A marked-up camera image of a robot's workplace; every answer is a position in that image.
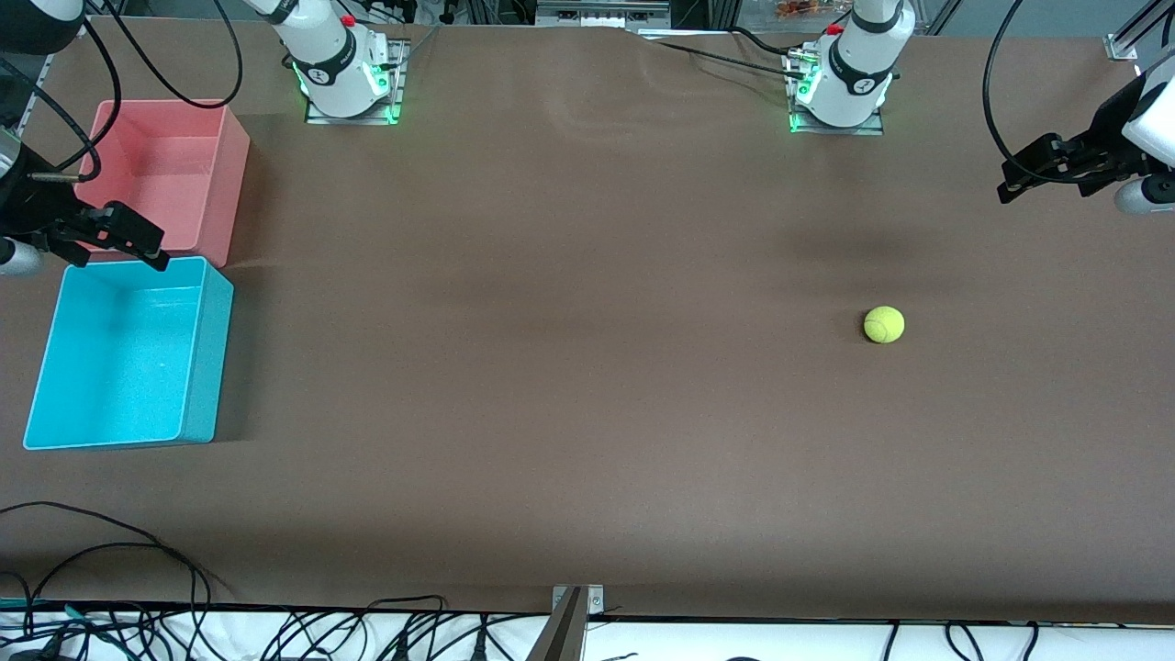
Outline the aluminium frame rail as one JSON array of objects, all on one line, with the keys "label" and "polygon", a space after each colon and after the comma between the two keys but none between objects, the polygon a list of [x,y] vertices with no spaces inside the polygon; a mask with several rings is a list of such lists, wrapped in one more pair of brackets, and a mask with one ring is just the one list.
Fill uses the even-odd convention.
[{"label": "aluminium frame rail", "polygon": [[1117,31],[1104,35],[1104,53],[1112,62],[1136,60],[1139,46],[1161,28],[1167,16],[1175,16],[1175,0],[1146,0]]}]

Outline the grey metal bar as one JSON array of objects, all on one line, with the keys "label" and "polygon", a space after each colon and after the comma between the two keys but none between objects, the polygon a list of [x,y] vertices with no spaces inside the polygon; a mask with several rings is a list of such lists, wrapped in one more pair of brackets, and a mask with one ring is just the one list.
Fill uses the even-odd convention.
[{"label": "grey metal bar", "polygon": [[553,611],[540,630],[525,661],[583,661],[593,599],[589,586],[557,587]]}]

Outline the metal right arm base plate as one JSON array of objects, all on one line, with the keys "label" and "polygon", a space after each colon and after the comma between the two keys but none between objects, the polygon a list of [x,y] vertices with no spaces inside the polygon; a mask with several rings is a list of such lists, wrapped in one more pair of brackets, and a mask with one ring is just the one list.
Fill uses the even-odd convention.
[{"label": "metal right arm base plate", "polygon": [[295,62],[307,124],[398,124],[412,42],[369,29],[350,29],[349,38],[348,62],[327,68]]}]

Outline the blue plastic bin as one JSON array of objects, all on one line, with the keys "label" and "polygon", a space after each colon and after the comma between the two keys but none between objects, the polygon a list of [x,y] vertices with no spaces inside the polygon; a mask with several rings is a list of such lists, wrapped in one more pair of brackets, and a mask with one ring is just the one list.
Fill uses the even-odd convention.
[{"label": "blue plastic bin", "polygon": [[201,256],[63,269],[24,447],[210,443],[234,296]]}]

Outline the grey metal box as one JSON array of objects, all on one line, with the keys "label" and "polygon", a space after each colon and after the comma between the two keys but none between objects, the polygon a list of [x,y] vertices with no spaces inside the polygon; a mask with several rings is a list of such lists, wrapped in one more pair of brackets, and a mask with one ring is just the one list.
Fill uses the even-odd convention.
[{"label": "grey metal box", "polygon": [[537,27],[671,29],[669,0],[533,0]]}]

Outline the small metal bracket plate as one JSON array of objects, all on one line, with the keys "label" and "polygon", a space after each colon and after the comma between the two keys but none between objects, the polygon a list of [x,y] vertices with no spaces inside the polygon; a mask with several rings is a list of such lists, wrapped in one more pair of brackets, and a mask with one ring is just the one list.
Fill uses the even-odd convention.
[{"label": "small metal bracket plate", "polygon": [[571,585],[571,584],[558,584],[553,586],[553,596],[551,598],[551,611],[557,611],[559,603],[563,601],[570,591],[575,588],[580,588],[583,591],[582,601],[588,608],[588,615],[595,616],[600,615],[605,611],[605,591],[600,585]]}]

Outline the yellow-green tennis ball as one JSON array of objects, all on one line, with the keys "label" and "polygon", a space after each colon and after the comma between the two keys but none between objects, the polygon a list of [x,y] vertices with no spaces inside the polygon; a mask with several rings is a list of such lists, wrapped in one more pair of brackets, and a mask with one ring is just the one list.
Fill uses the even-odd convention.
[{"label": "yellow-green tennis ball", "polygon": [[878,344],[897,342],[905,330],[905,315],[894,306],[874,306],[862,318],[862,332]]}]

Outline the pink plastic bin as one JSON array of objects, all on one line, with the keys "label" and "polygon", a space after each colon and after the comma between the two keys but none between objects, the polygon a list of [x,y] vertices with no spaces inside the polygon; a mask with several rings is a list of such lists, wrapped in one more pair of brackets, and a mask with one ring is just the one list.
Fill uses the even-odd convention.
[{"label": "pink plastic bin", "polygon": [[161,247],[172,256],[227,267],[251,147],[235,114],[179,100],[107,100],[92,129],[109,119],[114,124],[98,146],[100,175],[74,186],[75,195],[89,205],[130,205],[163,230]]}]

